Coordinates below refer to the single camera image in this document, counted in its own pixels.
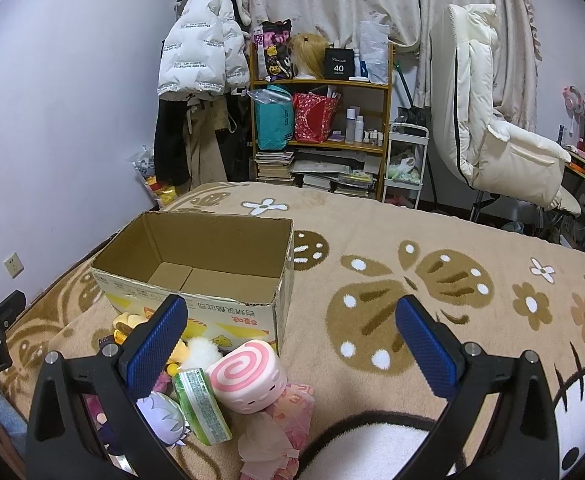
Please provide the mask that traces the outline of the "open cardboard box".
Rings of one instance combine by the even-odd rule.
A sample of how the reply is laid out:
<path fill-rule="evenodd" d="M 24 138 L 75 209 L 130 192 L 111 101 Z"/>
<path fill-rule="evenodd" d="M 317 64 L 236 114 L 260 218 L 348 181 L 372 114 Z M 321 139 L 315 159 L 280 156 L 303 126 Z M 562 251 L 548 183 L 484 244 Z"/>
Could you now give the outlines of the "open cardboard box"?
<path fill-rule="evenodd" d="M 283 347 L 293 291 L 294 225 L 287 218 L 209 212 L 144 212 L 95 257 L 93 276 L 121 313 L 150 318 L 182 297 L 182 337 L 224 351 L 248 340 Z"/>

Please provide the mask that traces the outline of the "yellow bear plush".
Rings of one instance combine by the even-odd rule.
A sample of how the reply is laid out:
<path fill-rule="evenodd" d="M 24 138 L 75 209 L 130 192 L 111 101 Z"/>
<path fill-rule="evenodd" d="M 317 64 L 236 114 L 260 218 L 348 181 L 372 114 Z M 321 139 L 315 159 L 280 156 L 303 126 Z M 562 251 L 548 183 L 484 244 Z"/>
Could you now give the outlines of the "yellow bear plush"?
<path fill-rule="evenodd" d="M 146 323 L 153 315 L 155 311 L 151 309 L 145 309 L 143 315 L 133 314 L 129 312 L 121 313 L 112 322 L 112 328 L 114 329 L 114 341 L 117 344 L 123 344 L 125 339 L 132 333 L 132 330 L 137 325 Z M 178 368 L 183 364 L 189 357 L 189 350 L 186 343 L 178 338 L 178 342 L 175 344 L 166 366 L 164 367 L 164 374 L 169 377 L 174 377 L 178 374 Z"/>

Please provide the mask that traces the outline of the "green tissue pack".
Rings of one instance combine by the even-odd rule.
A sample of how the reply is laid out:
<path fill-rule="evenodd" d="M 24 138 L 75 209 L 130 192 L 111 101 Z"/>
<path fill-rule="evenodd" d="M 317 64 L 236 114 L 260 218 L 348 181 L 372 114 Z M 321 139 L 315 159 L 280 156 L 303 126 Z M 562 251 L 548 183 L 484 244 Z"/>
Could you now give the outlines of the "green tissue pack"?
<path fill-rule="evenodd" d="M 189 428 L 201 443 L 211 446 L 233 439 L 210 382 L 201 368 L 184 370 L 176 374 L 172 382 Z"/>

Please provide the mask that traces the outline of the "upper wall socket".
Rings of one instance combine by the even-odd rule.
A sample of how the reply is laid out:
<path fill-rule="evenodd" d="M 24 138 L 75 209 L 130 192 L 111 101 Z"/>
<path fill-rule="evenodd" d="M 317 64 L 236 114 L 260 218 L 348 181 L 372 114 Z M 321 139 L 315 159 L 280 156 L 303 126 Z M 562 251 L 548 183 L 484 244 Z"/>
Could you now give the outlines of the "upper wall socket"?
<path fill-rule="evenodd" d="M 16 278 L 24 270 L 24 265 L 16 252 L 4 260 L 4 266 L 11 278 Z"/>

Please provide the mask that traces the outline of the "red bag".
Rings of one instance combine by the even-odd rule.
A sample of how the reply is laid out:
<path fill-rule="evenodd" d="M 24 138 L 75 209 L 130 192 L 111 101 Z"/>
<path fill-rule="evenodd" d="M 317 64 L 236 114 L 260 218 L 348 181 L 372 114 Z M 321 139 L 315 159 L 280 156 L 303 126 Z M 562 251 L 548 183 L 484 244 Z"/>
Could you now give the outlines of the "red bag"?
<path fill-rule="evenodd" d="M 294 136 L 297 142 L 320 144 L 329 138 L 339 100 L 315 93 L 295 93 Z"/>

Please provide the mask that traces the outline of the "purple black character bag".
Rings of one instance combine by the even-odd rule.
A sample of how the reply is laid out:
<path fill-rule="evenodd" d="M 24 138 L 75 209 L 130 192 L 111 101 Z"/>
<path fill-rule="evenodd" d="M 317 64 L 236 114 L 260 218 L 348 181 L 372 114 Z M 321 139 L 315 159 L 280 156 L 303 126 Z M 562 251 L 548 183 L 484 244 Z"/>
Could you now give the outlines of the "purple black character bag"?
<path fill-rule="evenodd" d="M 257 52 L 258 73 L 261 80 L 273 82 L 290 79 L 291 20 L 264 21 L 252 33 L 252 42 Z"/>

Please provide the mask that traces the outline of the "teal bag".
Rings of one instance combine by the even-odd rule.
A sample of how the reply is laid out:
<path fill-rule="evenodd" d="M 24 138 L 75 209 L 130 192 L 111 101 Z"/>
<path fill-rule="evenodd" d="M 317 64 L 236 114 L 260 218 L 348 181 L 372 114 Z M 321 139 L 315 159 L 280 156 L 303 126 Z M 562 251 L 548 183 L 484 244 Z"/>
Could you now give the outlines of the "teal bag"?
<path fill-rule="evenodd" d="M 269 84 L 254 94 L 258 148 L 261 151 L 283 150 L 294 135 L 293 96 L 276 84 Z"/>

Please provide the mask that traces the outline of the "pink desk fan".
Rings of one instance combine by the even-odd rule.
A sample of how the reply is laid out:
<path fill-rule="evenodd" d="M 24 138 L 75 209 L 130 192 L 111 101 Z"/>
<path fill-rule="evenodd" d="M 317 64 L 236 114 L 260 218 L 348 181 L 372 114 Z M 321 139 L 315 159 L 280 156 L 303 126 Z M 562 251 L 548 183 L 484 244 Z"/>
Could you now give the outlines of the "pink desk fan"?
<path fill-rule="evenodd" d="M 582 119 L 585 116 L 585 99 L 575 86 L 568 86 L 562 92 L 566 112 L 570 118 L 567 143 L 576 146 L 581 139 Z"/>

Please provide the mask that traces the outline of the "white plastic bag on shelf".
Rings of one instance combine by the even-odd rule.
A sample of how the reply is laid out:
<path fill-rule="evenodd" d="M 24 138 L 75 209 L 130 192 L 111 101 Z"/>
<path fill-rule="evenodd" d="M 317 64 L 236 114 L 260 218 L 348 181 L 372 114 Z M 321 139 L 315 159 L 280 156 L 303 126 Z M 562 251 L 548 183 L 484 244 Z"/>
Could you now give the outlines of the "white plastic bag on shelf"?
<path fill-rule="evenodd" d="M 389 26 L 373 21 L 360 22 L 360 60 L 365 63 L 372 84 L 388 84 Z"/>

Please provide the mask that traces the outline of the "white puffer jacket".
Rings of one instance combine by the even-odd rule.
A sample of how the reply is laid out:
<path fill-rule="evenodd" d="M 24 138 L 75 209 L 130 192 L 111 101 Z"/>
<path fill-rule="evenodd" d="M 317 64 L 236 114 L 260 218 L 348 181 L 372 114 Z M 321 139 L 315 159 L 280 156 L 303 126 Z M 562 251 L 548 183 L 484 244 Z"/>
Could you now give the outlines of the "white puffer jacket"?
<path fill-rule="evenodd" d="M 242 0 L 187 0 L 163 41 L 159 98 L 213 101 L 246 89 L 250 24 Z"/>

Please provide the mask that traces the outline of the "black box numbered 40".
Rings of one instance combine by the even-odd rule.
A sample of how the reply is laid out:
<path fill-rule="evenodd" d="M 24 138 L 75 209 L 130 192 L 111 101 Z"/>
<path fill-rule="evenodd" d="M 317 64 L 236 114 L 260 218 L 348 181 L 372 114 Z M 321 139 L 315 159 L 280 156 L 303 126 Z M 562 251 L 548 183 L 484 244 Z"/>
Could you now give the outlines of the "black box numbered 40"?
<path fill-rule="evenodd" d="M 355 76 L 355 51 L 327 48 L 324 54 L 324 78 L 348 80 Z"/>

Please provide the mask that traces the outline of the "stack of books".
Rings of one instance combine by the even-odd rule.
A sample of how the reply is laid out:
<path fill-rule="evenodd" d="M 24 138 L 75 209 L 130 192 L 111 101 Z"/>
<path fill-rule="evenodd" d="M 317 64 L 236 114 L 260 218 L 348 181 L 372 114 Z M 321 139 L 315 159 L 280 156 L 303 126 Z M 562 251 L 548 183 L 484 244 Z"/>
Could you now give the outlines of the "stack of books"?
<path fill-rule="evenodd" d="M 290 167 L 295 159 L 293 151 L 258 152 L 254 156 L 256 180 L 281 185 L 294 185 L 295 176 Z"/>

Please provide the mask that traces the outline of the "cream long down coat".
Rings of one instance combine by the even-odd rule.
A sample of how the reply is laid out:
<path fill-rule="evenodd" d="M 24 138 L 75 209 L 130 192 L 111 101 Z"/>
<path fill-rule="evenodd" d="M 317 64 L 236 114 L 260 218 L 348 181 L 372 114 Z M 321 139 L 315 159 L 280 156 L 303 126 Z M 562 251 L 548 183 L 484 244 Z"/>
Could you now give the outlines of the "cream long down coat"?
<path fill-rule="evenodd" d="M 431 139 L 470 188 L 577 217 L 581 207 L 562 187 L 569 151 L 494 106 L 496 19 L 494 4 L 450 4 L 430 30 Z"/>

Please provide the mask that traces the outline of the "white rolling cart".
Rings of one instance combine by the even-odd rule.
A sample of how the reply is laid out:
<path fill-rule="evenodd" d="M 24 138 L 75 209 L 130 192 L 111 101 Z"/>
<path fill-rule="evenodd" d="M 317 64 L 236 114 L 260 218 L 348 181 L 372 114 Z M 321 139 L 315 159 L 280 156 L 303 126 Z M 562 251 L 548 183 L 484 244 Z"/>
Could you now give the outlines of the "white rolling cart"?
<path fill-rule="evenodd" d="M 429 131 L 424 126 L 394 122 L 388 133 L 381 201 L 416 209 L 427 166 Z"/>

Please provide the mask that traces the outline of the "beige trench coat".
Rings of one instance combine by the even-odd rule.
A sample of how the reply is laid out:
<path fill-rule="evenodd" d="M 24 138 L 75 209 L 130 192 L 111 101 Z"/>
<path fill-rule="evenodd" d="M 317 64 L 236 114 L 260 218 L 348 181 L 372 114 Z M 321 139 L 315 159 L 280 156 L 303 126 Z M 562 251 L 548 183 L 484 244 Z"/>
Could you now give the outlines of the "beige trench coat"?
<path fill-rule="evenodd" d="M 187 166 L 193 188 L 227 180 L 216 133 L 231 132 L 225 98 L 201 101 L 189 107 L 186 114 L 184 140 Z"/>

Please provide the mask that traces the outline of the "purple haired doll plush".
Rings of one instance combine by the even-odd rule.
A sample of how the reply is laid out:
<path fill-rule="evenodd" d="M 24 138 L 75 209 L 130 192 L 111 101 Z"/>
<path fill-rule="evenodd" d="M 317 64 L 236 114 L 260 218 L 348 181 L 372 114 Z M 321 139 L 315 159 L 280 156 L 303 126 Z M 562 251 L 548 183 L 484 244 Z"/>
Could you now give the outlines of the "purple haired doll plush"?
<path fill-rule="evenodd" d="M 180 405 L 158 391 L 136 401 L 136 408 L 155 436 L 166 446 L 183 445 L 190 433 Z"/>

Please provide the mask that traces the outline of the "wooden shelf unit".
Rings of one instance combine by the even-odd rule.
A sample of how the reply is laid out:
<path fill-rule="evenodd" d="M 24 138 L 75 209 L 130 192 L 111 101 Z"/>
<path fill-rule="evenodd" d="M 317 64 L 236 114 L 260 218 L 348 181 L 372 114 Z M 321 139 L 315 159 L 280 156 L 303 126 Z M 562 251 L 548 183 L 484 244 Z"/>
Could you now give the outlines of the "wooden shelf unit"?
<path fill-rule="evenodd" d="M 252 90 L 270 90 L 288 98 L 292 106 L 292 135 L 286 140 L 295 148 L 324 148 L 364 153 L 379 158 L 374 172 L 375 197 L 383 197 L 390 136 L 390 82 L 346 79 L 253 79 Z"/>

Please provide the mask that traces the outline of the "beige curtain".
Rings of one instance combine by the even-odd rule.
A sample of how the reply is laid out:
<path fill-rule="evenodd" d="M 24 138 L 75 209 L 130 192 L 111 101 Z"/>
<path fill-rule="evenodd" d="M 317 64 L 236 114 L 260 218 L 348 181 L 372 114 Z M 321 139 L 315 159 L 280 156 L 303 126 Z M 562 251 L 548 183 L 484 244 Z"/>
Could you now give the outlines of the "beige curtain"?
<path fill-rule="evenodd" d="M 430 29 L 450 4 L 493 3 L 499 46 L 495 52 L 493 102 L 517 126 L 537 125 L 538 65 L 541 44 L 532 0 L 245 0 L 253 24 L 289 20 L 294 32 L 314 32 L 338 47 L 359 40 L 359 25 L 374 21 L 389 27 L 402 52 L 417 58 L 413 99 L 431 103 Z"/>

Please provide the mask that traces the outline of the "bag of toys on floor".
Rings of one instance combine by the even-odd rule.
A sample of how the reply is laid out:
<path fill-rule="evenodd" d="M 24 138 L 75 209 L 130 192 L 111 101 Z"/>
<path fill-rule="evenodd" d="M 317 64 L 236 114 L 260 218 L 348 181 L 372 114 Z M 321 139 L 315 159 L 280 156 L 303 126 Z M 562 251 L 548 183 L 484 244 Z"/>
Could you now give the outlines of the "bag of toys on floor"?
<path fill-rule="evenodd" d="M 147 193 L 155 200 L 159 209 L 168 206 L 176 198 L 176 189 L 173 185 L 157 180 L 155 168 L 155 156 L 151 148 L 142 146 L 142 151 L 134 154 L 130 162 L 136 171 L 137 177 L 143 183 Z"/>

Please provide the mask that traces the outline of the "pink swirl roll plush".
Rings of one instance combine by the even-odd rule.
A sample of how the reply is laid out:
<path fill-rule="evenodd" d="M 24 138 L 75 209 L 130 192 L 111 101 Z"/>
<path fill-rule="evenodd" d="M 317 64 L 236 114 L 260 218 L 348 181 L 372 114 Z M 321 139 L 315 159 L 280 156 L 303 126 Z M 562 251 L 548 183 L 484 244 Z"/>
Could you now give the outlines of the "pink swirl roll plush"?
<path fill-rule="evenodd" d="M 209 366 L 206 374 L 216 400 L 244 415 L 268 408 L 288 382 L 283 362 L 262 340 L 245 342 Z"/>

